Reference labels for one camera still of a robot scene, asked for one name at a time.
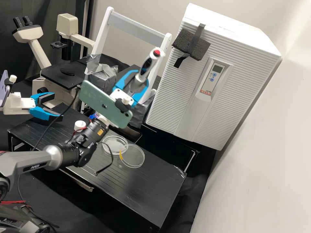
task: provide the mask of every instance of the metal frame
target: metal frame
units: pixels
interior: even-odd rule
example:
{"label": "metal frame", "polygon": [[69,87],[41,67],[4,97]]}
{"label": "metal frame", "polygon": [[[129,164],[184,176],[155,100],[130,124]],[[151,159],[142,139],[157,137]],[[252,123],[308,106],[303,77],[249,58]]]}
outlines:
{"label": "metal frame", "polygon": [[[114,26],[130,35],[135,36],[136,38],[146,41],[149,44],[160,47],[164,52],[167,51],[168,46],[172,40],[172,34],[163,34],[158,32],[135,20],[115,12],[113,7],[108,7],[101,23],[91,54],[102,53],[110,26]],[[162,59],[163,58],[160,58],[157,64],[150,71],[148,76],[149,87],[146,91],[146,94],[140,99],[140,104],[144,103],[150,97],[152,85],[155,81]]]}

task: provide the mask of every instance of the red wire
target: red wire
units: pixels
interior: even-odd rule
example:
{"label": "red wire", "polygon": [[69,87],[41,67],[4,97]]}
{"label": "red wire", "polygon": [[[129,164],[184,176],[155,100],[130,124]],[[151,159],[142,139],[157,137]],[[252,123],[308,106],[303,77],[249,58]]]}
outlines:
{"label": "red wire", "polygon": [[[86,129],[86,128],[87,128],[87,127],[85,126],[85,127],[81,128],[81,129],[78,129],[78,130],[83,130],[83,129]],[[73,132],[72,136],[73,136],[76,132],[78,132],[78,131],[75,130],[75,131]]]}
{"label": "red wire", "polygon": [[26,201],[1,201],[1,204],[10,204],[10,203],[25,203]]}

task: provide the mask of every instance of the petri dish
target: petri dish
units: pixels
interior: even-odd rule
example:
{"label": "petri dish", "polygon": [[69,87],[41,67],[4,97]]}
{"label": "petri dish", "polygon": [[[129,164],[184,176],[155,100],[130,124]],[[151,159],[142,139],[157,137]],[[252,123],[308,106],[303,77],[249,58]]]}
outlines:
{"label": "petri dish", "polygon": [[120,160],[130,168],[139,168],[145,161],[145,153],[136,144],[128,144],[125,153],[119,155]]}
{"label": "petri dish", "polygon": [[109,135],[105,137],[102,142],[103,148],[108,155],[110,155],[110,151],[107,145],[110,147],[113,155],[119,155],[120,151],[121,154],[123,154],[128,149],[127,140],[120,135]]}

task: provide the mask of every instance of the black table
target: black table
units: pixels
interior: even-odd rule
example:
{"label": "black table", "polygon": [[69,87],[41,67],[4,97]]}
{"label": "black table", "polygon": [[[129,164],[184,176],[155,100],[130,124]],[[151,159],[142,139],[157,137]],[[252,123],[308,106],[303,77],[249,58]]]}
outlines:
{"label": "black table", "polygon": [[[65,107],[64,104],[60,104],[54,110],[62,112]],[[69,139],[76,120],[87,122],[88,118],[70,109],[65,114],[63,122],[55,123],[51,127],[37,149],[42,150],[46,145],[57,144]],[[33,146],[45,128],[44,125],[28,120],[8,130],[9,143],[13,141],[11,138],[16,138]],[[110,158],[103,155],[102,146],[99,145],[86,166],[83,168],[71,166],[66,168],[66,171],[103,190],[147,219],[151,226],[158,230],[161,228],[186,174],[148,151],[144,149],[143,151],[145,162],[140,168],[128,168],[120,163],[120,160],[115,159],[111,167],[95,177],[94,170],[110,163]]]}

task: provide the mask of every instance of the control panel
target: control panel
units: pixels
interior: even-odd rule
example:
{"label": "control panel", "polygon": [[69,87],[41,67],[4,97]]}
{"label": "control panel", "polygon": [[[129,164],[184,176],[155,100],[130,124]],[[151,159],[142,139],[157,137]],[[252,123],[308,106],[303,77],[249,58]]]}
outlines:
{"label": "control panel", "polygon": [[203,85],[200,88],[200,93],[205,95],[211,95],[213,90],[220,79],[221,74],[225,69],[225,65],[214,62],[209,72],[207,72]]}

